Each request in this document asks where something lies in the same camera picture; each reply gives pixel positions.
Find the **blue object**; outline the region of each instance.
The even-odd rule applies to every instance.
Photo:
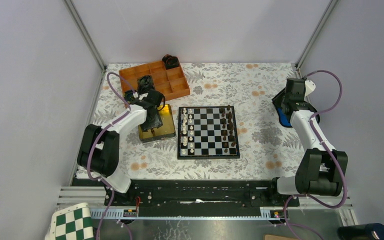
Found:
[[[282,112],[282,109],[280,107],[276,108],[277,115],[279,116],[279,123],[285,128],[292,128],[291,123],[286,118],[286,115]]]

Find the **chessboard frame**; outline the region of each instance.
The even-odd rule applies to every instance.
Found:
[[[233,106],[229,106],[231,108],[232,113],[232,122],[233,122],[233,132],[235,136],[235,147],[236,154],[215,154],[215,155],[181,155],[181,138],[182,135],[182,114],[183,109],[220,109],[227,108],[228,106],[181,106],[177,111],[177,159],[178,160],[199,160],[199,159],[239,159],[241,157],[241,153],[239,151],[239,140],[238,140],[238,131],[236,125],[236,117],[235,117],[235,108]]]

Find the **checkerboard pattern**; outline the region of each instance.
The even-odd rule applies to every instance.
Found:
[[[71,206],[54,213],[51,223],[51,239],[93,240],[91,211],[83,205]]]
[[[233,115],[232,123],[235,146],[232,146],[232,141],[228,139],[229,130],[227,126],[223,128],[221,124],[221,119],[226,118],[226,115],[222,117],[222,114],[220,114],[221,108],[224,108],[226,115],[228,113]],[[186,134],[182,133],[182,122],[185,117],[183,109],[187,110]],[[238,159],[240,157],[235,110],[232,106],[230,110],[227,110],[227,106],[179,107],[178,114],[177,159]],[[189,115],[192,116],[192,122],[190,123]],[[183,137],[185,136],[187,137],[187,145],[183,146]],[[227,143],[227,152],[225,152],[225,143]]]

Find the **chessboard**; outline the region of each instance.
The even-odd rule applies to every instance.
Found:
[[[187,106],[178,110],[177,159],[238,159],[233,106]]]

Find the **floor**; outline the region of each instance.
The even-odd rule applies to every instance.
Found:
[[[137,64],[110,64],[108,72]],[[182,63],[190,95],[167,101],[177,129],[182,106],[235,108],[240,159],[178,160],[177,138],[143,144],[137,129],[120,139],[118,167],[132,179],[255,180],[293,176],[304,155],[297,133],[279,124],[271,99],[294,76],[290,63]],[[120,80],[110,77],[121,92]],[[104,81],[93,123],[103,125],[124,110]],[[79,167],[77,179],[87,179]]]
[[[315,229],[325,240],[337,240],[336,230],[342,226],[335,210],[290,210],[290,222]],[[258,220],[136,220],[128,225],[134,240],[263,240],[272,234],[294,237],[287,226],[274,227],[268,221]],[[300,238],[319,240],[308,230],[294,227]],[[127,229],[114,220],[105,220],[102,240],[129,239]]]

